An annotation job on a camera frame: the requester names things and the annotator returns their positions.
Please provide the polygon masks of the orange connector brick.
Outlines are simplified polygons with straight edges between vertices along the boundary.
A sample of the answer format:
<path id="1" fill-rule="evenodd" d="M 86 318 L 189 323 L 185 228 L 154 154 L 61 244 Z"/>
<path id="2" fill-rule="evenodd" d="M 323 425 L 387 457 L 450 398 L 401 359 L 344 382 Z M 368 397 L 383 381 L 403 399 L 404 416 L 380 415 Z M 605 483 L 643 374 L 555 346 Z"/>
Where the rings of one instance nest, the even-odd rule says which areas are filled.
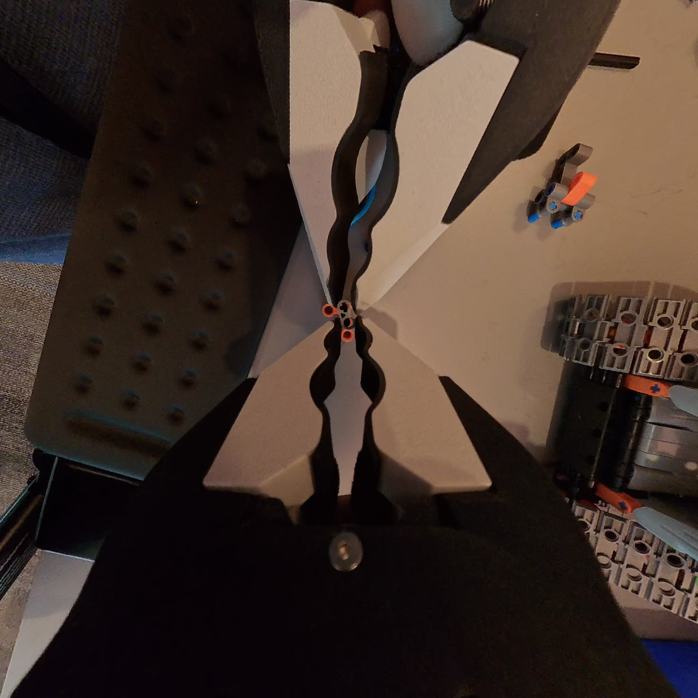
<path id="1" fill-rule="evenodd" d="M 588 172 L 578 172 L 568 185 L 568 192 L 561 200 L 563 205 L 576 206 L 589 194 L 590 189 L 597 181 L 597 177 Z"/>

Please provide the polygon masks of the orange multi-hole connector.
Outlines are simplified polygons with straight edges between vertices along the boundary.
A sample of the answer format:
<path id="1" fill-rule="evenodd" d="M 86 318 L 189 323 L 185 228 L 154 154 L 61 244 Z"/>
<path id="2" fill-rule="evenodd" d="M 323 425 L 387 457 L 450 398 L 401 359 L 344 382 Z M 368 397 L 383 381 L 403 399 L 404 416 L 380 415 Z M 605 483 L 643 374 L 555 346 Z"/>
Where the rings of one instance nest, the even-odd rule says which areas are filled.
<path id="1" fill-rule="evenodd" d="M 354 339 L 354 331 L 355 331 L 355 320 L 352 318 L 346 318 L 344 322 L 339 317 L 337 308 L 337 305 L 332 305 L 332 304 L 325 304 L 322 308 L 322 314 L 324 317 L 330 320 L 338 320 L 340 325 L 341 325 L 341 339 L 344 342 L 351 342 Z"/>

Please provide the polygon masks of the small dark grey connector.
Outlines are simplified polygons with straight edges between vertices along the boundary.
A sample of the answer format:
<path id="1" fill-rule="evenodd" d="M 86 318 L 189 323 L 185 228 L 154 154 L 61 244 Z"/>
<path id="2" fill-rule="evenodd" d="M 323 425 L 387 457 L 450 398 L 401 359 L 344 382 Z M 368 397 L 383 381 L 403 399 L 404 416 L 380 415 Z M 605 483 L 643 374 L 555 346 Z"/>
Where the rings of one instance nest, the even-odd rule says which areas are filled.
<path id="1" fill-rule="evenodd" d="M 547 186 L 537 193 L 537 195 L 528 203 L 527 214 L 537 212 L 541 215 L 541 219 L 547 218 L 551 224 L 552 218 L 563 218 L 565 227 L 579 222 L 595 202 L 595 195 L 587 194 L 579 205 L 567 206 L 561 203 L 563 197 L 567 195 L 568 186 L 559 183 L 548 183 Z"/>

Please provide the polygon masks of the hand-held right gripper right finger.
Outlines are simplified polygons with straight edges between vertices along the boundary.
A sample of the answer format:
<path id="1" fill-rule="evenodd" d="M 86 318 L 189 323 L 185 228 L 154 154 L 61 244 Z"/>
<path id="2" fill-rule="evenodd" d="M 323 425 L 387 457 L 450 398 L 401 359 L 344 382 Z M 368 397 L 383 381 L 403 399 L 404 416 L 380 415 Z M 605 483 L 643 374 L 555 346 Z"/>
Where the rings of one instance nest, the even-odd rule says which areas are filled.
<path id="1" fill-rule="evenodd" d="M 438 375 L 371 320 L 358 319 L 361 388 L 371 404 L 353 477 L 362 523 L 393 523 L 444 494 L 492 481 Z"/>

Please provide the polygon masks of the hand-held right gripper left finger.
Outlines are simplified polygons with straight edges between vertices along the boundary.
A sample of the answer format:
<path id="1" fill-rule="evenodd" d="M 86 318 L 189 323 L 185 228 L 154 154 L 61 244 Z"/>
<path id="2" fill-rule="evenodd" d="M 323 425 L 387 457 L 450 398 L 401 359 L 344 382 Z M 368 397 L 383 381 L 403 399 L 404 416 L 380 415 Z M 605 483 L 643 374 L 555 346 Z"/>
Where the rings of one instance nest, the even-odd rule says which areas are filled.
<path id="1" fill-rule="evenodd" d="M 206 488 L 277 498 L 308 523 L 332 522 L 339 474 L 325 402 L 341 344 L 340 322 L 326 322 L 259 374 Z"/>

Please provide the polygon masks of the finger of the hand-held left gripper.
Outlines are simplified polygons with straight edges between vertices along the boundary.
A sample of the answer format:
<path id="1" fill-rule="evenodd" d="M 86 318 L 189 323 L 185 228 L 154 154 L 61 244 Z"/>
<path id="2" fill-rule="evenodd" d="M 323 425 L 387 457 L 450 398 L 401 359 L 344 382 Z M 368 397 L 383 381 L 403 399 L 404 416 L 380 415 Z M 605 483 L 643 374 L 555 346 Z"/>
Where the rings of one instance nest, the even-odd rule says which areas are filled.
<path id="1" fill-rule="evenodd" d="M 388 48 L 389 40 L 388 1 L 369 1 L 358 15 L 325 2 L 290 2 L 289 170 L 326 300 L 334 156 L 359 102 L 360 53 Z"/>
<path id="2" fill-rule="evenodd" d="M 409 79 L 397 108 L 382 208 L 355 303 L 370 307 L 448 228 L 456 189 L 519 58 L 466 40 Z"/>

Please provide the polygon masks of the black dimpled pad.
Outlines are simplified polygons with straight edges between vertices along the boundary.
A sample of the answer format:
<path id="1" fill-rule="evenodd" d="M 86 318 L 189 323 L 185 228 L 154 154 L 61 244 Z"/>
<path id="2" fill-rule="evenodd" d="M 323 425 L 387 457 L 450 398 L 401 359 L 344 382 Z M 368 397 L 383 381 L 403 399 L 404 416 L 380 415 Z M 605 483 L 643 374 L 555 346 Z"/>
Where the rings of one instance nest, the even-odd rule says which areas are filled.
<path id="1" fill-rule="evenodd" d="M 132 1 L 25 432 L 143 478 L 248 376 L 300 229 L 258 1 Z"/>

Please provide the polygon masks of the partly built toy robot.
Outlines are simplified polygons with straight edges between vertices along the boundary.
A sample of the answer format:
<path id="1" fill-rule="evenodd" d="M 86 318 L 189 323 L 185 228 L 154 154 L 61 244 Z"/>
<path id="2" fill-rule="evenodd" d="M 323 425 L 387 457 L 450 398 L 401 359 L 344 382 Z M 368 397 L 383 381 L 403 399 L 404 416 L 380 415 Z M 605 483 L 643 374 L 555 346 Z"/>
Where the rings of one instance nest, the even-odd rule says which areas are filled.
<path id="1" fill-rule="evenodd" d="M 576 283 L 544 346 L 567 361 L 555 483 L 645 637 L 697 623 L 697 292 Z"/>

